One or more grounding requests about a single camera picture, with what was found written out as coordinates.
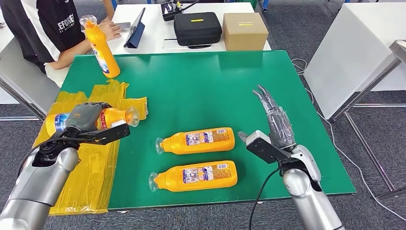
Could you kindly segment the person's right hand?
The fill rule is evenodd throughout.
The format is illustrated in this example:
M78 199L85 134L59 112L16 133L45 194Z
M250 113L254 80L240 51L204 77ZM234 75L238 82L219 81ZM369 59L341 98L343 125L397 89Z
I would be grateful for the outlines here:
M121 27L111 21L101 22L99 28L105 34L107 41L121 37Z

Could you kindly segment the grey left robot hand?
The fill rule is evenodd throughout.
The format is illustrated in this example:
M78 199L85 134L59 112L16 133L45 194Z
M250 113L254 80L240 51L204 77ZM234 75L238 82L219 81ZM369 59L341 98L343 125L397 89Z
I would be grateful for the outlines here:
M97 120L103 109L112 108L106 102L85 102L76 105L69 114L65 125L74 127L81 132L91 132L98 130Z

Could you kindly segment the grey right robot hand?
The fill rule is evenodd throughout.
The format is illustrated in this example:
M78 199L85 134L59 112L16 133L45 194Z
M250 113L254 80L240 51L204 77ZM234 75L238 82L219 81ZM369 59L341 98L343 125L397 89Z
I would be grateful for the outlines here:
M258 85L258 90L252 91L260 100L269 125L270 134L266 135L257 130L248 135L242 131L237 133L238 137L248 146L265 147L276 149L290 154L296 146L291 122L281 106L279 106L270 92L263 86Z

